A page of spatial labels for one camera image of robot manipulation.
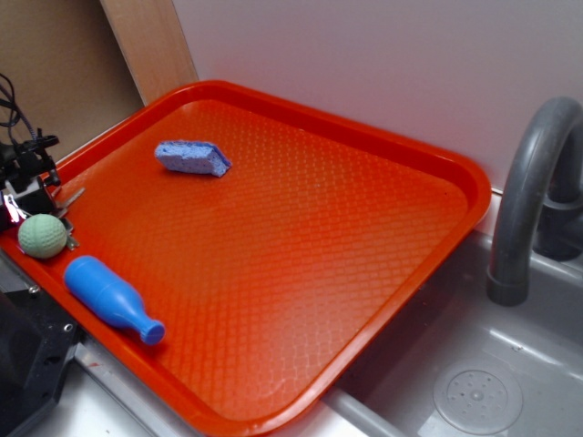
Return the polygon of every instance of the sink drain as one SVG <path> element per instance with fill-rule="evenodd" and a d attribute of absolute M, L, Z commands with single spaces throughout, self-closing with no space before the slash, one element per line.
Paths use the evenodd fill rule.
<path fill-rule="evenodd" d="M 512 375 L 489 361 L 466 360 L 437 379 L 435 407 L 458 430 L 486 435 L 512 425 L 522 411 L 522 391 Z"/>

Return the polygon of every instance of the green ball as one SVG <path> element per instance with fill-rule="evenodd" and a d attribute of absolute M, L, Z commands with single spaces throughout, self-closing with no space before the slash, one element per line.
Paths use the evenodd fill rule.
<path fill-rule="evenodd" d="M 54 257 L 66 245 L 65 225 L 48 214 L 27 218 L 18 230 L 18 242 L 25 254 L 33 258 Z"/>

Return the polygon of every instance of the sponge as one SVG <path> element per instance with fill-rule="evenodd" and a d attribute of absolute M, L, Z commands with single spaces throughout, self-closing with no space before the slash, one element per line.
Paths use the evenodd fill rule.
<path fill-rule="evenodd" d="M 156 159 L 168 170 L 211 174 L 220 178 L 230 168 L 230 161 L 217 146 L 206 141 L 162 141 Z"/>

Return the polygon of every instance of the plastic bottle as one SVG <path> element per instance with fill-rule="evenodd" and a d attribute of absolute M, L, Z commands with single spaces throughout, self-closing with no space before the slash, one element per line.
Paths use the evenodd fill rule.
<path fill-rule="evenodd" d="M 65 270 L 65 283 L 105 323 L 136 330 L 148 345 L 164 337 L 164 325 L 148 317 L 138 292 L 99 259 L 83 256 L 73 260 Z"/>

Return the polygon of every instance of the sink basin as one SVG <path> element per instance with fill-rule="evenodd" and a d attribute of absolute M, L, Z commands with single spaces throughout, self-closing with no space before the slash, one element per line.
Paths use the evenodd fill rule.
<path fill-rule="evenodd" d="M 374 433 L 583 435 L 581 273 L 535 255 L 528 300 L 501 307 L 490 244 L 470 235 L 337 382 Z"/>

